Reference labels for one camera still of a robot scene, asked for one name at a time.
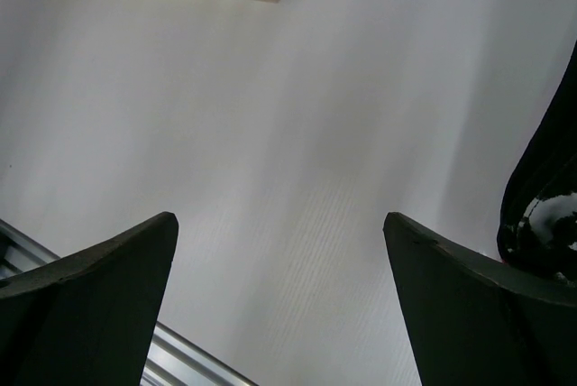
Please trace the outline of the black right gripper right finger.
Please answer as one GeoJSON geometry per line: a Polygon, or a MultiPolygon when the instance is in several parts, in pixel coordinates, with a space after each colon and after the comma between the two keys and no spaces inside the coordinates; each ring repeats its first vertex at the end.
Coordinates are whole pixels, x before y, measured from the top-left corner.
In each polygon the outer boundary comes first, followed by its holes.
{"type": "Polygon", "coordinates": [[[574,385],[576,290],[390,212],[383,233],[425,385],[574,385]]]}

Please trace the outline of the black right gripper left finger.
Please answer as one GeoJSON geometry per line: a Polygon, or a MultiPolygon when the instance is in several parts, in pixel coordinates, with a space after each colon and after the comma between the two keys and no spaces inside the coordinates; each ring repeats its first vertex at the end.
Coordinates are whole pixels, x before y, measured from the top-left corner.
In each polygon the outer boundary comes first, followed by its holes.
{"type": "Polygon", "coordinates": [[[179,222],[162,212],[1,281],[3,385],[137,385],[179,222]]]}

